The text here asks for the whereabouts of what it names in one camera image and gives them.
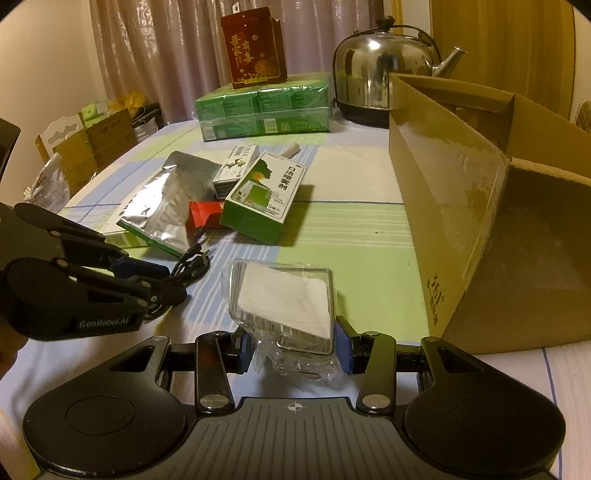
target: white card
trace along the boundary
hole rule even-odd
[[[330,339],[326,283],[256,263],[246,266],[238,307],[257,317]]]

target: kettle spout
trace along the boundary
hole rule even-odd
[[[453,47],[452,52],[447,56],[447,58],[443,60],[439,65],[435,65],[433,67],[431,75],[433,77],[449,77],[453,70],[456,68],[457,62],[460,61],[462,55],[464,55],[465,53],[466,50],[463,50],[460,47]]]

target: table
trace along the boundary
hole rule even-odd
[[[203,143],[197,122],[169,125],[101,172],[63,210],[63,215],[99,228],[119,203],[158,170],[175,150],[223,163],[232,146],[256,141],[261,150],[280,152],[295,142],[294,158],[309,168],[276,246],[235,232],[208,240],[212,267],[189,288],[190,298],[166,317],[138,332],[92,339],[30,341],[0,383],[0,461],[14,480],[37,473],[21,434],[28,406],[48,390],[111,358],[151,335],[192,342],[211,330],[234,330],[221,294],[220,273],[233,258],[329,267],[335,274],[337,313],[360,332],[378,330],[399,343],[428,334],[418,268],[402,197],[388,154],[386,130],[361,127],[336,116],[330,134],[277,135]],[[133,255],[172,266],[174,259],[154,248]],[[481,358],[552,399],[567,422],[567,437],[552,472],[560,479],[591,478],[591,342]],[[265,366],[231,375],[234,396],[356,398],[359,378],[343,376],[315,384],[281,377]],[[397,402],[416,395],[414,376],[399,374]],[[193,403],[193,378],[178,374],[173,393]]]

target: human hand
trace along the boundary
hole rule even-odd
[[[17,353],[25,343],[27,338],[0,318],[0,380],[17,361]]]

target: kettle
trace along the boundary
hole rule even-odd
[[[388,128],[391,72],[447,77],[466,52],[453,47],[442,60],[435,41],[424,30],[395,25],[393,17],[377,23],[376,28],[355,32],[337,46],[333,78],[336,104],[343,117]],[[393,27],[412,28],[418,31],[418,36],[390,33]]]

